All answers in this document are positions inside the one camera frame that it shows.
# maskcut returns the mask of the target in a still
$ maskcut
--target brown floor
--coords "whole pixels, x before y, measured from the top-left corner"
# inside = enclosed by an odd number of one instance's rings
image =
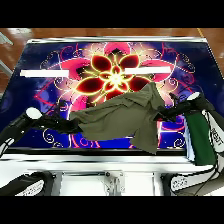
[[[0,60],[11,70],[16,66],[28,39],[74,36],[204,36],[224,74],[224,28],[31,28],[23,34],[16,28],[0,28],[14,45],[0,44]],[[8,77],[0,71],[0,93]]]

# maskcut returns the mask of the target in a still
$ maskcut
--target cloth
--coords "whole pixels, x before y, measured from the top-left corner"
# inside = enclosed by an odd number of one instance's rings
[[[184,138],[187,146],[187,159],[193,162],[195,160],[195,154],[191,144],[191,135],[187,125],[186,118],[184,118],[184,126],[185,126]]]
[[[195,165],[214,165],[216,156],[208,138],[210,129],[205,117],[201,112],[195,112],[193,114],[186,113],[185,118],[195,153]]]
[[[216,152],[223,152],[224,151],[224,132],[223,132],[223,130],[216,123],[216,120],[213,118],[213,116],[211,115],[210,112],[206,112],[204,110],[204,111],[202,111],[202,114],[205,116],[207,122],[211,126],[211,135],[209,133],[209,136],[208,136],[210,142],[212,144],[214,144],[214,149],[215,149]]]
[[[111,140],[134,134],[131,144],[150,153],[158,147],[157,108],[165,106],[156,84],[151,82],[139,92],[124,93],[96,107],[71,112],[70,120],[79,119],[88,140]]]

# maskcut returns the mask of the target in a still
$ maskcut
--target metal bracket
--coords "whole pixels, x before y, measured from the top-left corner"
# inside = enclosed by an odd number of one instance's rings
[[[104,182],[109,196],[122,196],[121,193],[125,192],[125,177],[121,170],[106,171]]]

